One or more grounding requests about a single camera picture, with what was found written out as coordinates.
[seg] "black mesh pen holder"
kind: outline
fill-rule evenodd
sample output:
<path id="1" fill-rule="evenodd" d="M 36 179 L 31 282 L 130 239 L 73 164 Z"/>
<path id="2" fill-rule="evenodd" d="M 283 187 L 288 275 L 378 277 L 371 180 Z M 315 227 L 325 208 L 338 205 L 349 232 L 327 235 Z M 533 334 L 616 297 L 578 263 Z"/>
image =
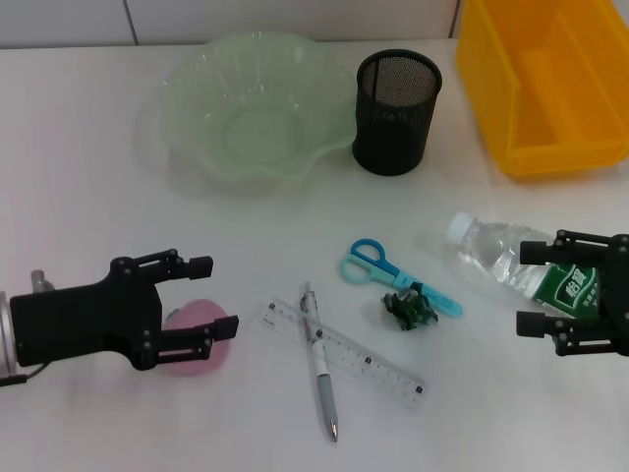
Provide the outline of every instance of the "black mesh pen holder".
<path id="1" fill-rule="evenodd" d="M 354 157 L 378 175 L 405 174 L 422 161 L 441 73 L 428 57 L 380 51 L 358 70 Z"/>

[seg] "bottle cap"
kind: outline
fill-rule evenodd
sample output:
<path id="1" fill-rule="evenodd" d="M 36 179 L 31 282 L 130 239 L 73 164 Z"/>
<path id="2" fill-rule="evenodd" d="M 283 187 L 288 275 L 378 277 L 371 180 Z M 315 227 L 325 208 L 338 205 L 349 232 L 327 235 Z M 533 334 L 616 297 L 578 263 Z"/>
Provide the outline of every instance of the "bottle cap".
<path id="1" fill-rule="evenodd" d="M 465 233 L 468 232 L 472 223 L 476 221 L 476 218 L 466 213 L 465 211 L 459 211 L 456 216 L 452 218 L 450 227 L 447 233 L 445 233 L 445 239 L 448 243 L 458 246 L 463 242 Z"/>

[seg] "small green toy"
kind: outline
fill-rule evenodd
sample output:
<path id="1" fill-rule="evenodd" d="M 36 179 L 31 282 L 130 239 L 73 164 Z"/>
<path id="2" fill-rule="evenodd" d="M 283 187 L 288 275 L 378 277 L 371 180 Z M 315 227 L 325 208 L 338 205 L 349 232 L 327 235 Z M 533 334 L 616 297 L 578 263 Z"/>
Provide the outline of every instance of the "small green toy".
<path id="1" fill-rule="evenodd" d="M 413 282 L 409 292 L 400 298 L 397 293 L 387 293 L 382 299 L 386 311 L 393 314 L 402 330 L 415 329 L 419 325 L 428 325 L 430 320 L 439 318 L 430 307 L 429 299 L 422 294 L 422 284 Z"/>

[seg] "plastic water bottle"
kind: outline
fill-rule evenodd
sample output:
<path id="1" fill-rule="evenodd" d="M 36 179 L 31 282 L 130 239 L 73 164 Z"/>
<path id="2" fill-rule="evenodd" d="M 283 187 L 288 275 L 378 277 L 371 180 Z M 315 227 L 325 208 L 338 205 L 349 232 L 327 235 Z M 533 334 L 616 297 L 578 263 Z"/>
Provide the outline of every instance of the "plastic water bottle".
<path id="1" fill-rule="evenodd" d="M 576 265 L 521 265 L 522 241 L 554 240 L 548 234 L 511 223 L 482 223 L 458 213 L 447 231 L 447 242 L 460 264 L 521 293 L 528 299 L 573 318 L 598 317 L 599 277 L 591 267 Z"/>

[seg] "transparent ruler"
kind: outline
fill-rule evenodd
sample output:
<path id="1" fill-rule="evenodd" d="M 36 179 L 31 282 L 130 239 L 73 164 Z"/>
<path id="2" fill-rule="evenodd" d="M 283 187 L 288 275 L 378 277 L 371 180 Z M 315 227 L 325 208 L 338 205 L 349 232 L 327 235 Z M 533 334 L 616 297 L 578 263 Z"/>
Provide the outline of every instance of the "transparent ruler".
<path id="1" fill-rule="evenodd" d="M 323 339 L 329 364 L 387 393 L 408 408 L 415 408 L 419 404 L 424 382 L 417 376 L 403 371 L 281 300 L 274 299 L 261 313 L 262 325 L 307 347 L 305 318 L 308 318 L 316 336 Z"/>

